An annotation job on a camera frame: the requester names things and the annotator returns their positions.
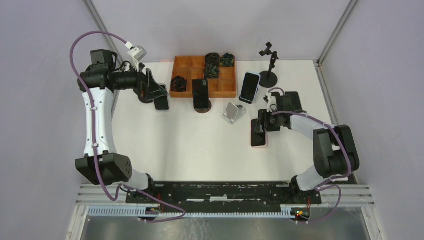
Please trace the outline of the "pink case phone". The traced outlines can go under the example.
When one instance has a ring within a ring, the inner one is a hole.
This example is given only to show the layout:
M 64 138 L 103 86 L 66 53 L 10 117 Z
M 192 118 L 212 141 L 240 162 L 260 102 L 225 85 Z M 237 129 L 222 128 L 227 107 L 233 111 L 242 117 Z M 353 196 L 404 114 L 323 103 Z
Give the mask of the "pink case phone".
M 265 132 L 255 132 L 258 119 L 250 121 L 250 146 L 253 148 L 263 147 L 267 144 L 267 135 Z

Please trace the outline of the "black clamp stand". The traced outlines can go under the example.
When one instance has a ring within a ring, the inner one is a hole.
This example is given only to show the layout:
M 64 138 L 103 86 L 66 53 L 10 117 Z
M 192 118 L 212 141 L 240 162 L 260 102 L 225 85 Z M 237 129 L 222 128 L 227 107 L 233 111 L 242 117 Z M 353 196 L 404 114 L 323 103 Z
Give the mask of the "black clamp stand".
M 140 93 L 137 97 L 138 97 L 138 100 L 143 104 L 151 104 L 154 102 L 153 99 L 150 99 L 149 94 L 146 94 L 146 93 Z
M 271 47 L 273 45 L 270 42 L 267 42 L 265 45 L 266 45 L 265 50 L 261 50 L 259 52 L 259 54 L 262 57 L 263 56 L 270 56 L 270 62 L 269 62 L 268 70 L 262 71 L 260 73 L 261 79 L 260 79 L 259 85 L 263 88 L 270 89 L 270 88 L 275 87 L 278 83 L 278 77 L 273 72 L 273 69 L 275 68 L 275 63 L 279 59 L 279 57 L 278 57 L 277 51 L 271 50 Z

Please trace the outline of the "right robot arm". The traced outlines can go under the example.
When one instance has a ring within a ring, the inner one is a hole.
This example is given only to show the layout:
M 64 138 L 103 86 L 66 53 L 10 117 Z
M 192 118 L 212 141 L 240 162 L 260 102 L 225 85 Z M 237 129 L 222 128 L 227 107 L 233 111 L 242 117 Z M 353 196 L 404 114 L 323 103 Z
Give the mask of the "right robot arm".
M 332 125 L 319 120 L 303 110 L 296 91 L 269 90 L 264 97 L 267 106 L 258 111 L 251 121 L 250 144 L 262 147 L 267 134 L 282 128 L 298 132 L 313 143 L 312 166 L 290 181 L 289 199 L 302 204 L 309 198 L 309 191 L 338 179 L 349 177 L 360 167 L 360 160 L 351 128 Z

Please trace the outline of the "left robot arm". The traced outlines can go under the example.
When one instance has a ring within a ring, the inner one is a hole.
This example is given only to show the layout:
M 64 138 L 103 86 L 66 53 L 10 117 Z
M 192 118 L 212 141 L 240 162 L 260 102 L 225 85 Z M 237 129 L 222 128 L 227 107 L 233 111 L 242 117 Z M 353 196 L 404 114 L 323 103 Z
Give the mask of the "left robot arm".
M 131 47 L 131 62 L 117 67 L 115 52 L 91 51 L 91 65 L 78 80 L 85 104 L 86 143 L 83 157 L 76 159 L 75 167 L 94 185 L 118 183 L 139 189 L 139 199 L 151 204 L 157 198 L 153 179 L 134 170 L 129 157 L 117 153 L 112 125 L 115 91 L 133 90 L 145 104 L 168 97 L 165 87 L 155 81 L 152 71 L 142 63 L 146 54 L 140 46 Z

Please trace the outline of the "phone with clear case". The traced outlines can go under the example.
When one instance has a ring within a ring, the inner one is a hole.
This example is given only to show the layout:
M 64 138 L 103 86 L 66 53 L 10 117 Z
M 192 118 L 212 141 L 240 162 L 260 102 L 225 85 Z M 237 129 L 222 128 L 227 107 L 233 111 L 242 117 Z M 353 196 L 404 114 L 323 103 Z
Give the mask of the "phone with clear case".
M 160 83 L 159 85 L 165 88 L 165 90 L 167 90 L 167 87 L 165 84 Z M 170 110 L 169 94 L 167 96 L 159 97 L 153 100 L 153 102 L 154 102 L 155 109 L 158 112 L 168 112 Z

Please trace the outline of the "silver folding phone stand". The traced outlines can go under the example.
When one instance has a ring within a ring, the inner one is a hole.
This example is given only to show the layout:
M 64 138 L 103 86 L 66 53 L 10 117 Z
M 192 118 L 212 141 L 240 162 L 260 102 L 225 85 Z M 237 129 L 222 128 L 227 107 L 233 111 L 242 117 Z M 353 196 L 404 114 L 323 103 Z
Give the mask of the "silver folding phone stand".
M 232 102 L 229 102 L 227 104 L 225 111 L 222 114 L 222 118 L 230 125 L 233 125 L 245 114 L 246 114 L 246 109 L 242 105 L 240 104 L 236 105 Z

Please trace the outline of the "black phone on wooden stand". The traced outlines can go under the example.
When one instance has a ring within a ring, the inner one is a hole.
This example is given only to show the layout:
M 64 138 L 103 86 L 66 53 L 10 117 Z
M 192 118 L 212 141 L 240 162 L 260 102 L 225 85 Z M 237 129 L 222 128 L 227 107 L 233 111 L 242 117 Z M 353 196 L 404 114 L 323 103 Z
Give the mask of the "black phone on wooden stand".
M 197 110 L 209 108 L 209 84 L 207 79 L 194 79 L 192 81 L 193 106 Z

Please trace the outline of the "blue case phone rear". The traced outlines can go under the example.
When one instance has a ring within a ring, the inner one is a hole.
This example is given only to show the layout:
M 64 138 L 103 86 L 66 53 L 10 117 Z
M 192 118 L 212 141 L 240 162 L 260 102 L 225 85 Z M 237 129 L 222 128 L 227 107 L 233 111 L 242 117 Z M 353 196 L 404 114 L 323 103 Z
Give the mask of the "blue case phone rear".
M 251 105 L 256 97 L 261 75 L 254 72 L 246 72 L 242 82 L 241 92 L 239 94 L 239 100 L 241 102 Z

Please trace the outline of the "round wooden phone stand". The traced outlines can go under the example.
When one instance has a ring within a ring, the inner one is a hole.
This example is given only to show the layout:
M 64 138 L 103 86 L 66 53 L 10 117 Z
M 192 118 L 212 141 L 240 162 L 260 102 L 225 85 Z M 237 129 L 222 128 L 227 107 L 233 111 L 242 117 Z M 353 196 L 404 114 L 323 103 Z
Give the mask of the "round wooden phone stand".
M 212 109 L 212 102 L 208 101 L 208 108 L 195 108 L 194 110 L 199 114 L 208 113 Z

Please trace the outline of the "black coiled band front-left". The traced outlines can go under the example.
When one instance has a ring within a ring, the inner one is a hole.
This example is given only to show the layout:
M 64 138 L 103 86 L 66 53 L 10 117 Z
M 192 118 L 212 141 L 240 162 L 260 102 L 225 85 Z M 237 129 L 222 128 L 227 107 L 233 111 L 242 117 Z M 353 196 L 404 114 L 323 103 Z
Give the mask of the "black coiled band front-left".
M 184 77 L 177 75 L 171 80 L 170 89 L 172 92 L 178 92 L 178 93 L 186 92 L 187 85 L 188 85 L 188 81 Z

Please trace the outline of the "orange compartment tray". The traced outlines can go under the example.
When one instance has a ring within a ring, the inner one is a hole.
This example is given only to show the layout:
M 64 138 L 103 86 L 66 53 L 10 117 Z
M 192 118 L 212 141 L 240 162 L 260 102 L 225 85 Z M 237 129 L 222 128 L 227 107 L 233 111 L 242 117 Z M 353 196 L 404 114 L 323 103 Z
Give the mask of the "orange compartment tray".
M 176 91 L 170 86 L 172 98 L 192 98 L 192 81 L 205 77 L 205 57 L 203 55 L 181 55 L 174 57 L 171 79 L 182 77 L 186 80 L 185 91 Z M 237 96 L 237 63 L 233 66 L 220 66 L 217 78 L 208 78 L 210 98 L 235 98 Z

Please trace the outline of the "black coiled band middle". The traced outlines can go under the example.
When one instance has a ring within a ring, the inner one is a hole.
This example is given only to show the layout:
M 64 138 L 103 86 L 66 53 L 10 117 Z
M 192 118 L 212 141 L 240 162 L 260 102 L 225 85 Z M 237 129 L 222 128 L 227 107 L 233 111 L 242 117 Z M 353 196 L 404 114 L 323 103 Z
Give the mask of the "black coiled band middle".
M 204 77 L 206 79 L 218 79 L 220 68 L 214 64 L 208 64 L 204 68 Z

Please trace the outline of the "black coiled band top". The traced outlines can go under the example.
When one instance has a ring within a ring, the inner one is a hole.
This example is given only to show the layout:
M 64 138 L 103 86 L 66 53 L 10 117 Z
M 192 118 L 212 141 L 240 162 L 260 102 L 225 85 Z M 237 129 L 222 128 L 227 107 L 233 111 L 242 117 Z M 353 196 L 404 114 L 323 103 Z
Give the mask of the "black coiled band top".
M 204 64 L 205 66 L 214 65 L 214 66 L 220 66 L 220 54 L 217 52 L 211 52 L 205 55 L 204 57 Z

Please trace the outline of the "green-black coiled band right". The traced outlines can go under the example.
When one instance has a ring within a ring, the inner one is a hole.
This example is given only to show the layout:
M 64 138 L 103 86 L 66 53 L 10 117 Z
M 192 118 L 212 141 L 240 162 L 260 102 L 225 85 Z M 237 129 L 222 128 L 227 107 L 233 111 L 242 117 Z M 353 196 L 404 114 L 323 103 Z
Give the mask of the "green-black coiled band right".
M 235 56 L 231 53 L 225 53 L 223 54 L 219 59 L 219 65 L 221 67 L 234 67 L 235 65 Z

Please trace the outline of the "aluminium rail frame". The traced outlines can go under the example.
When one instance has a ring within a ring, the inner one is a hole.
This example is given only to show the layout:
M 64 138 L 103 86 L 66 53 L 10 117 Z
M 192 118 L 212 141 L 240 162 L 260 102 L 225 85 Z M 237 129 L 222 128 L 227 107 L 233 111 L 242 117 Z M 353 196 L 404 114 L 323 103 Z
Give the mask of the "aluminium rail frame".
M 264 196 L 252 196 L 242 198 L 230 198 L 228 194 L 222 196 L 207 195 L 206 199 L 202 200 L 200 197 L 189 197 L 190 203 L 243 203 L 249 201 L 260 202 L 262 205 L 266 202 L 266 205 L 270 205 L 271 201 L 266 200 Z M 311 204 L 317 207 L 331 207 L 340 200 L 339 207 L 374 207 L 374 199 L 371 195 L 370 189 L 367 185 L 358 184 L 343 184 L 339 185 L 339 188 L 335 186 L 329 187 L 319 193 L 316 193 L 311 198 Z M 124 205 L 139 205 L 147 206 L 154 205 L 156 202 L 144 195 L 140 197 L 132 197 L 125 192 L 118 194 L 116 201 L 111 201 L 104 193 L 100 186 L 94 186 L 89 184 L 82 184 L 76 200 L 77 205 L 90 205 L 90 206 L 124 206 Z

